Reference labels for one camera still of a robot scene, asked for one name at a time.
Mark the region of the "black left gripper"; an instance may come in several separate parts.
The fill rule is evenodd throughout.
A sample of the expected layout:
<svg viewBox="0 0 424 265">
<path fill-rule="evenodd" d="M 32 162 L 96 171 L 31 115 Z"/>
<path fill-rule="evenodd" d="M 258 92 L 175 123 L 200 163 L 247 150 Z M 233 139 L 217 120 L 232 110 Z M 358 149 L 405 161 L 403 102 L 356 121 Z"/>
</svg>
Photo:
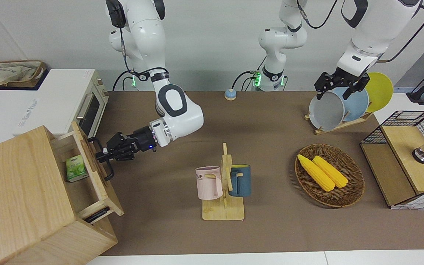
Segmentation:
<svg viewBox="0 0 424 265">
<path fill-rule="evenodd" d="M 370 81 L 368 73 L 362 74 L 360 77 L 354 76 L 344 70 L 336 70 L 333 74 L 323 72 L 315 82 L 317 92 L 316 98 L 320 100 L 325 91 L 335 89 L 337 87 L 347 87 L 343 93 L 343 99 L 347 100 L 353 93 L 362 91 Z"/>
</svg>

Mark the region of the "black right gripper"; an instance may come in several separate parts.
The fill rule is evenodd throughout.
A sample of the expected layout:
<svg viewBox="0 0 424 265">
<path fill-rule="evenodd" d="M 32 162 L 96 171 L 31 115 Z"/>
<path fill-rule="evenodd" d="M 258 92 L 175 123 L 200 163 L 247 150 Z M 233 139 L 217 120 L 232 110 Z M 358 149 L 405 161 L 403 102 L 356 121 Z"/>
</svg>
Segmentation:
<svg viewBox="0 0 424 265">
<path fill-rule="evenodd" d="M 146 152 L 152 150 L 156 152 L 157 144 L 151 128 L 145 126 L 135 130 L 130 135 L 125 135 L 118 131 L 107 141 L 105 149 L 108 153 L 97 152 L 95 154 L 96 160 L 99 163 L 105 163 L 111 160 L 133 160 L 135 154 L 139 151 Z"/>
</svg>

